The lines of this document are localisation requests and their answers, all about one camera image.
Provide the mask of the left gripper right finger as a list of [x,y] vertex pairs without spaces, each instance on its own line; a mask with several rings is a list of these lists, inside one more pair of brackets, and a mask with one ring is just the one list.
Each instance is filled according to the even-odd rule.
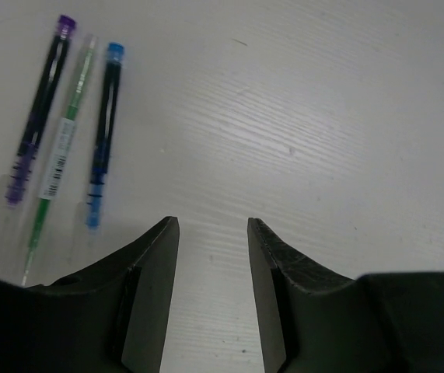
[[267,372],[444,372],[444,271],[342,276],[247,226]]

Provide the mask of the light blue cap pen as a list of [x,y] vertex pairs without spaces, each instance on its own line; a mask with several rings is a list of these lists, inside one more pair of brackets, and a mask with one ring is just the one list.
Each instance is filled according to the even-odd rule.
[[86,226],[91,230],[97,230],[101,221],[103,194],[110,163],[123,59],[124,46],[119,43],[109,43],[86,201],[88,207]]

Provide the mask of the purple pen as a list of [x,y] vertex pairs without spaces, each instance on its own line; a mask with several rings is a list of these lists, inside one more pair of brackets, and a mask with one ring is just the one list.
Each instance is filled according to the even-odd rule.
[[37,157],[75,29],[76,21],[73,18],[66,15],[59,16],[26,126],[9,174],[9,183],[5,192],[6,203],[9,206],[14,207],[23,200],[30,180],[32,163]]

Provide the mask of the green pen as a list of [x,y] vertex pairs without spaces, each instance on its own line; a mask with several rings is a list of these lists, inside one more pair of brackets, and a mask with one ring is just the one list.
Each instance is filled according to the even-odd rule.
[[93,34],[86,36],[79,51],[72,77],[65,93],[64,106],[51,141],[51,149],[41,173],[40,186],[35,203],[36,209],[30,224],[27,239],[23,248],[26,250],[26,259],[23,264],[21,285],[26,285],[36,255],[37,248],[44,230],[44,223],[51,202],[58,195],[62,176],[68,160],[68,154],[75,135],[76,118],[80,111],[86,86],[93,71],[94,57],[99,39]]

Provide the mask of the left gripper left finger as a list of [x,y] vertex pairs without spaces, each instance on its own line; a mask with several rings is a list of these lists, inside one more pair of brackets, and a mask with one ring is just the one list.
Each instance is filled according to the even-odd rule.
[[180,226],[134,242],[48,286],[0,280],[0,372],[157,372]]

